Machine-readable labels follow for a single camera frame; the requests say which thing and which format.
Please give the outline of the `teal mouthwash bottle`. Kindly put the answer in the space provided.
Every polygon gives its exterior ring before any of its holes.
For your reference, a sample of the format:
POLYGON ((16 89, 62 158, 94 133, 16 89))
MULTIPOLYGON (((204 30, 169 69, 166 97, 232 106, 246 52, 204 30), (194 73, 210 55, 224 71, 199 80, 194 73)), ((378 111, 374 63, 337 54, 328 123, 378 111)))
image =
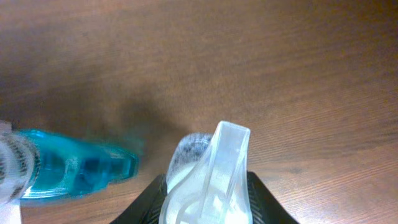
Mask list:
POLYGON ((1 204, 41 206, 79 199, 137 174, 124 149, 1 121, 1 204))

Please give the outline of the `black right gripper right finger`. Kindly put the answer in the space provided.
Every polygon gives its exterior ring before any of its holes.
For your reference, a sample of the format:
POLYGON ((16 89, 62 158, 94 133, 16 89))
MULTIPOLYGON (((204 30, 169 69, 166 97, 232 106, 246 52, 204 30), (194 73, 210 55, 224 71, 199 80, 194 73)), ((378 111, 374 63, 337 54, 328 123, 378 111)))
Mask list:
POLYGON ((254 172, 247 172, 247 185, 253 224, 299 224, 254 172))

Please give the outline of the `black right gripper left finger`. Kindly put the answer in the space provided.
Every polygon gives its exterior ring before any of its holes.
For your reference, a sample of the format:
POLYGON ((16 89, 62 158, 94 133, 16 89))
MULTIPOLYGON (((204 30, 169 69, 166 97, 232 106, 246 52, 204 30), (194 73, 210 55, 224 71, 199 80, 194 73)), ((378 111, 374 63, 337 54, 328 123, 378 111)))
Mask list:
POLYGON ((165 174, 160 174, 110 224, 158 224, 166 196, 167 184, 165 174))

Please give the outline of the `clear soap pump bottle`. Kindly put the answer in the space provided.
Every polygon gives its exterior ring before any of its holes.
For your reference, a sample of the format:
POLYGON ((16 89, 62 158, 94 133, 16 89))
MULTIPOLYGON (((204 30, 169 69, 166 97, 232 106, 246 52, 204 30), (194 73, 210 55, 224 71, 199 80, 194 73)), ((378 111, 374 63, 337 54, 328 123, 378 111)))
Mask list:
POLYGON ((159 223, 252 223, 247 184, 250 129, 221 121, 183 137, 166 174, 159 223))

